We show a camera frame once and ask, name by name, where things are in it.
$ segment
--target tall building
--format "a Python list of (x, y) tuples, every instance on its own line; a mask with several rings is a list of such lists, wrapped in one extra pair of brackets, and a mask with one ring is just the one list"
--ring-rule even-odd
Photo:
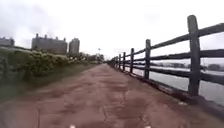
[(55, 39), (45, 37), (36, 37), (32, 39), (32, 49), (37, 51), (49, 52), (53, 54), (67, 54), (67, 43), (66, 39), (59, 40), (57, 37)]
[(78, 54), (79, 53), (79, 45), (80, 41), (78, 38), (74, 38), (70, 43), (69, 43), (69, 54)]
[(0, 46), (10, 46), (10, 47), (14, 47), (15, 46), (15, 42), (12, 38), (7, 39), (5, 37), (0, 38)]

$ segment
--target pathway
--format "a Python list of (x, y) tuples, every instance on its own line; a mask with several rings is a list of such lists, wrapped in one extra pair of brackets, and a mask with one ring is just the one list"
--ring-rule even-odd
[(0, 128), (223, 128), (106, 64), (0, 106)]

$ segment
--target wooden railing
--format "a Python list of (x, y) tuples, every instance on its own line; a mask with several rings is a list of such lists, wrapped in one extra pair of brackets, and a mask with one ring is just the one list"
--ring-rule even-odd
[[(224, 49), (202, 51), (200, 50), (200, 43), (199, 43), (199, 37), (224, 32), (224, 24), (221, 23), (211, 27), (198, 29), (197, 20), (194, 15), (188, 16), (187, 21), (188, 21), (188, 31), (189, 31), (188, 34), (156, 44), (154, 46), (151, 46), (151, 41), (147, 39), (146, 46), (144, 49), (134, 52), (134, 48), (132, 48), (130, 54), (126, 55), (126, 53), (124, 52), (123, 56), (119, 54), (119, 56), (114, 57), (112, 59), (112, 62), (114, 62), (114, 67), (121, 69), (121, 66), (122, 66), (121, 70), (123, 71), (125, 70), (125, 67), (129, 67), (130, 73), (133, 73), (133, 69), (143, 70), (144, 79), (149, 79), (150, 72), (189, 78), (189, 85), (188, 85), (187, 92), (191, 96), (198, 95), (200, 80), (224, 85), (224, 76), (203, 73), (201, 72), (201, 64), (200, 64), (201, 63), (200, 58), (224, 58)], [(189, 40), (190, 42), (190, 52), (162, 55), (162, 56), (155, 56), (155, 57), (150, 56), (151, 51), (154, 49), (176, 44), (178, 42), (182, 42), (186, 40)], [(145, 57), (134, 59), (134, 56), (140, 53), (145, 53)], [(169, 59), (172, 59), (172, 60), (190, 59), (190, 63), (191, 63), (190, 71), (158, 69), (158, 68), (150, 67), (152, 66), (152, 63), (151, 63), (152, 60), (169, 60)]]

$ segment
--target ground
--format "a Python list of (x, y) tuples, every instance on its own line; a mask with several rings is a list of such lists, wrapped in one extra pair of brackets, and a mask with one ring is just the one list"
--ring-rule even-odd
[(179, 102), (102, 64), (0, 105), (0, 128), (224, 127)]

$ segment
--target lake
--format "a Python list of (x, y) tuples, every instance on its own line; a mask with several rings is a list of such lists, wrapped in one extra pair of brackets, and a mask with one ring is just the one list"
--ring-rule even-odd
[[(183, 70), (189, 71), (189, 69), (182, 69), (182, 68), (170, 68), (170, 67), (162, 67), (162, 69), (172, 69), (172, 70)], [(133, 69), (133, 73), (143, 76), (143, 72), (138, 69)], [(216, 74), (216, 75), (223, 75), (224, 72), (216, 72), (216, 71), (205, 71), (206, 73)], [(172, 87), (187, 91), (188, 89), (188, 78), (176, 77), (171, 75), (164, 75), (160, 73), (149, 73), (149, 78), (166, 83)], [(217, 104), (224, 106), (224, 85), (200, 81), (200, 89), (199, 95), (203, 96), (208, 101), (214, 101)]]

